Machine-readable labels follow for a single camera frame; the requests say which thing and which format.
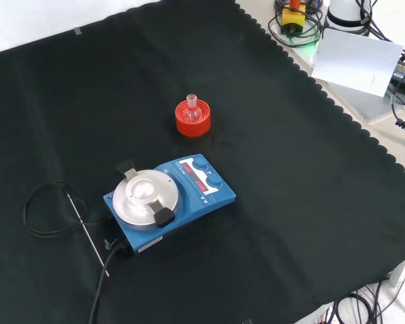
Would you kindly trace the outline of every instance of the black fabric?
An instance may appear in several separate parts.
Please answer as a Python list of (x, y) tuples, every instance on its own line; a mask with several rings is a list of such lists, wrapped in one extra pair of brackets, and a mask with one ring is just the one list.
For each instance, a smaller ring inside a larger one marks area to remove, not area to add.
[[(404, 169), (234, 2), (164, 0), (81, 31), (0, 53), (0, 323), (87, 320), (100, 267), (84, 232), (33, 238), (22, 205), (63, 180), (100, 220), (129, 156), (202, 153), (237, 200), (114, 260), (98, 323), (293, 323), (405, 259)], [(195, 140), (173, 114), (191, 92), (212, 113)], [(62, 204), (32, 207), (37, 225)]]

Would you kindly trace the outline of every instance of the digital display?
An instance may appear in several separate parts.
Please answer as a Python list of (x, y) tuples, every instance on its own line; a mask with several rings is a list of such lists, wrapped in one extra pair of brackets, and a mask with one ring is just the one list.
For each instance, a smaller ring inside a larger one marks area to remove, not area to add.
[(207, 189), (207, 187), (203, 184), (203, 182), (200, 180), (200, 178), (198, 178), (198, 176), (195, 174), (194, 170), (192, 170), (192, 168), (189, 166), (189, 164), (187, 164), (187, 162), (184, 162), (181, 164), (182, 164), (183, 168), (185, 169), (185, 171), (188, 173), (188, 175), (192, 178), (192, 180), (194, 180), (196, 186), (198, 186), (198, 188), (202, 192), (209, 191), (209, 189)]

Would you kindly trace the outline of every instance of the white surface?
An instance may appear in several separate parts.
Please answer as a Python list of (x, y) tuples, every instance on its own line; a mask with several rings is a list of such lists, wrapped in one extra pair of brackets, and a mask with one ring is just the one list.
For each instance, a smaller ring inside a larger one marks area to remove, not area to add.
[(402, 49), (402, 45), (326, 29), (312, 77), (384, 97)]
[[(378, 298), (381, 310), (383, 310), (395, 298), (396, 292), (399, 290), (401, 284), (402, 282), (398, 283), (396, 287), (393, 287), (388, 281), (383, 282)], [(375, 293), (377, 284), (368, 285), (368, 287), (373, 293)], [(360, 289), (358, 294), (365, 297), (371, 305), (373, 304), (373, 297), (366, 288)], [(364, 324), (367, 321), (366, 308), (361, 303), (358, 304), (358, 307), (360, 309), (362, 323)], [(342, 318), (342, 321), (347, 324), (360, 324), (357, 312), (357, 302), (355, 299), (342, 301), (339, 307), (339, 315)], [(384, 311), (383, 322), (385, 324), (405, 324), (405, 284), (402, 287), (402, 290), (400, 290), (399, 296), (396, 298), (395, 302)], [(339, 321), (335, 317), (332, 324), (338, 323)]]
[(0, 51), (158, 0), (0, 0)]
[(389, 282), (393, 287), (405, 279), (405, 261), (398, 265), (390, 275)]
[[(269, 33), (269, 31), (267, 30), (267, 22), (274, 16), (273, 0), (236, 0), (236, 1), (237, 3), (240, 4), (242, 9), (246, 11), (246, 13), (250, 14), (254, 19), (256, 19), (257, 22), (261, 24), (261, 26), (266, 30), (266, 32)], [(380, 27), (381, 29), (383, 28), (382, 23), (383, 19), (381, 18), (387, 18), (388, 21), (387, 24), (391, 24), (387, 28), (393, 28), (393, 25), (397, 24), (399, 26), (396, 26), (396, 28), (405, 26), (405, 21), (403, 19), (398, 21), (393, 20), (390, 21), (390, 16), (394, 15), (395, 11), (399, 13), (398, 15), (399, 18), (405, 17), (405, 0), (403, 1), (379, 0), (377, 5), (374, 7), (375, 14), (377, 12), (380, 13), (382, 11), (382, 10), (379, 11), (378, 9), (380, 3), (385, 3), (386, 8), (389, 8), (386, 12), (391, 11), (391, 14), (387, 13), (386, 15), (384, 15), (382, 13), (379, 15), (375, 15), (378, 26), (381, 26)], [(405, 31), (402, 37), (399, 36), (398, 34), (391, 35), (390, 31), (387, 30), (386, 28), (383, 29), (383, 32), (386, 34), (388, 38), (405, 46), (405, 42), (401, 40), (401, 38), (405, 38)], [(309, 66), (309, 64), (305, 62), (305, 60), (299, 57), (290, 48), (284, 47), (283, 49), (287, 51), (290, 57), (294, 59), (294, 63), (298, 64), (300, 68), (306, 71), (308, 74), (311, 74), (312, 68)], [(328, 94), (328, 97), (332, 98), (335, 101), (336, 105), (343, 107), (344, 111), (346, 113), (349, 113), (352, 116), (353, 120), (359, 122), (364, 129), (368, 130), (371, 133), (372, 137), (377, 138), (380, 145), (383, 145), (387, 149), (388, 153), (393, 155), (396, 158), (397, 162), (405, 167), (405, 131), (401, 130), (394, 124), (394, 118), (392, 116), (389, 115), (386, 118), (379, 119), (371, 124), (365, 122), (362, 119), (357, 118), (357, 115), (351, 112), (354, 111), (354, 107), (351, 107), (351, 105), (348, 104), (346, 100), (339, 98), (337, 95), (332, 93), (330, 85), (328, 85), (324, 81), (320, 82), (317, 81), (317, 83), (319, 83), (323, 87), (323, 90)], [(400, 118), (405, 120), (405, 111), (399, 112), (398, 115)], [(375, 291), (375, 285), (372, 285), (371, 289)], [(393, 288), (388, 281), (382, 285), (379, 298), (381, 307), (384, 308), (386, 305), (390, 303), (390, 301), (396, 294), (396, 291), (397, 289)], [(359, 293), (366, 294), (366, 291), (365, 289), (360, 290)], [(315, 315), (317, 315), (318, 312), (323, 314), (323, 312), (321, 312), (321, 308), (319, 308), (314, 313), (303, 318), (298, 323), (299, 324), (316, 323)], [(347, 324), (359, 323), (356, 312), (355, 300), (353, 300), (353, 302), (350, 302), (349, 306), (348, 302), (342, 303), (340, 313), (345, 323)], [(385, 324), (405, 324), (405, 285), (402, 288), (402, 291), (400, 292), (398, 299), (383, 313), (383, 321)]]

